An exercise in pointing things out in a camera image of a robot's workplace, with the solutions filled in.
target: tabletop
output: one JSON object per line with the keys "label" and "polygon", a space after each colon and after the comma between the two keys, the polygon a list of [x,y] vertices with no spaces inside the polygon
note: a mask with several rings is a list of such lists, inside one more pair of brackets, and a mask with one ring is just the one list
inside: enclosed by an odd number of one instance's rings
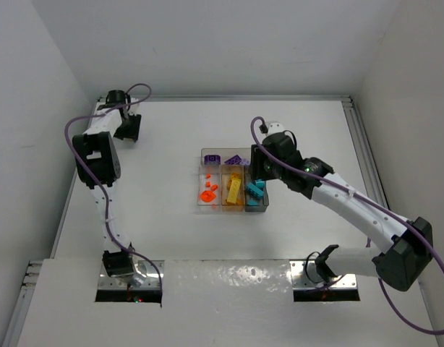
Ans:
{"label": "tabletop", "polygon": [[[250,147],[254,116],[280,121],[304,157],[321,158],[364,192],[340,101],[160,101],[143,103],[139,113],[139,141],[115,140],[122,167],[115,215],[137,251],[165,260],[163,308],[94,302],[101,222],[76,179],[18,346],[437,345],[397,318],[374,278],[358,277],[360,301],[293,302],[288,259],[329,244],[364,247],[366,239],[281,182],[268,182],[265,213],[197,209],[201,149]],[[430,327],[417,284],[389,292],[409,319]]]}

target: clear plastic bin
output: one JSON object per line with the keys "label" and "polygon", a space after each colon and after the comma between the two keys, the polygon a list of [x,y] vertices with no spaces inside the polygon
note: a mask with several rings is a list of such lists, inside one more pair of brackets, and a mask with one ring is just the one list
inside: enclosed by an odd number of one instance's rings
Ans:
{"label": "clear plastic bin", "polygon": [[[236,157],[233,162],[241,160],[240,163],[230,165],[231,158]],[[268,207],[267,185],[263,189],[264,196],[261,200],[256,200],[258,205],[249,206],[247,201],[253,199],[245,188],[251,182],[249,177],[249,160],[251,156],[250,148],[203,148],[201,150],[201,161],[198,171],[198,207],[204,213],[217,212],[265,212]],[[239,205],[229,204],[226,199],[229,194],[229,179],[232,173],[239,174],[242,180],[241,188],[238,193]],[[206,192],[213,197],[211,201],[205,202],[201,194]]]}

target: wall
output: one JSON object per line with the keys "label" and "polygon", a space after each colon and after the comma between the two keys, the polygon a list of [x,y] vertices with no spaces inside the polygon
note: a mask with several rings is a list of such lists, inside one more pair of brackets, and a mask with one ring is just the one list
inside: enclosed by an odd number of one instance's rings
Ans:
{"label": "wall", "polygon": [[88,95],[352,93],[398,0],[33,0]]}
{"label": "wall", "polygon": [[27,262],[50,255],[74,170],[64,123],[90,107],[29,0],[0,0],[0,344]]}
{"label": "wall", "polygon": [[[444,259],[444,0],[403,2],[357,101],[391,208],[428,219]],[[437,265],[422,284],[444,328]]]}

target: white wall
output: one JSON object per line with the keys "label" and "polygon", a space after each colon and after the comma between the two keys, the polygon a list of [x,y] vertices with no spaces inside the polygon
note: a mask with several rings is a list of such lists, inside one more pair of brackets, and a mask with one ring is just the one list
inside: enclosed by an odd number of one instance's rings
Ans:
{"label": "white wall", "polygon": [[33,0],[87,93],[353,93],[398,0]]}
{"label": "white wall", "polygon": [[[391,208],[429,220],[444,258],[444,0],[403,2],[357,100]],[[437,265],[422,283],[444,328]]]}
{"label": "white wall", "polygon": [[50,255],[90,103],[29,0],[0,0],[0,343],[29,260]]}

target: red object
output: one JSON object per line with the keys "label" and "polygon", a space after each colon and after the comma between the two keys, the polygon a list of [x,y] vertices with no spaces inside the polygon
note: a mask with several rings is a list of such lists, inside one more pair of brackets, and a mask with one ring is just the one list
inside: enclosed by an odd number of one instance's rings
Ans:
{"label": "red object", "polygon": [[210,190],[205,190],[203,193],[201,193],[200,198],[204,202],[211,202],[215,199],[215,194]]}

